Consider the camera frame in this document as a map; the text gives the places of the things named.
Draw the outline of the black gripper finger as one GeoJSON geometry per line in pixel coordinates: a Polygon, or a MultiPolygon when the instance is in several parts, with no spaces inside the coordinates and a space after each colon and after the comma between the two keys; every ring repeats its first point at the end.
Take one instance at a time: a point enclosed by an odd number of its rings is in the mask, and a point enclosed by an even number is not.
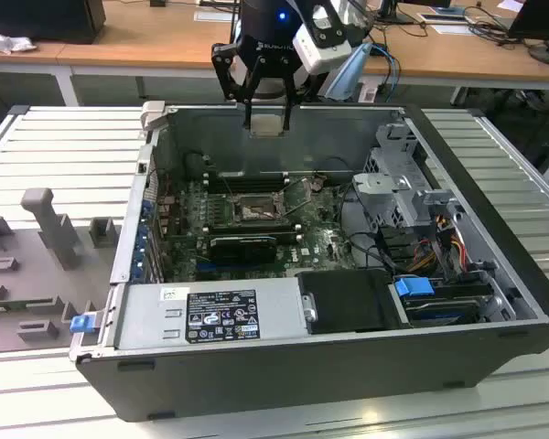
{"type": "Polygon", "coordinates": [[[311,74],[305,67],[296,70],[281,68],[281,79],[285,92],[283,129],[288,131],[294,107],[319,100],[318,93],[325,82],[325,74],[311,74]]]}
{"type": "Polygon", "coordinates": [[[216,43],[211,47],[211,62],[224,98],[244,104],[243,127],[250,129],[252,125],[252,100],[263,77],[264,57],[251,55],[250,51],[242,50],[242,47],[236,43],[216,43]],[[242,64],[247,68],[242,84],[238,84],[231,75],[231,67],[235,57],[239,57],[242,64]]]}

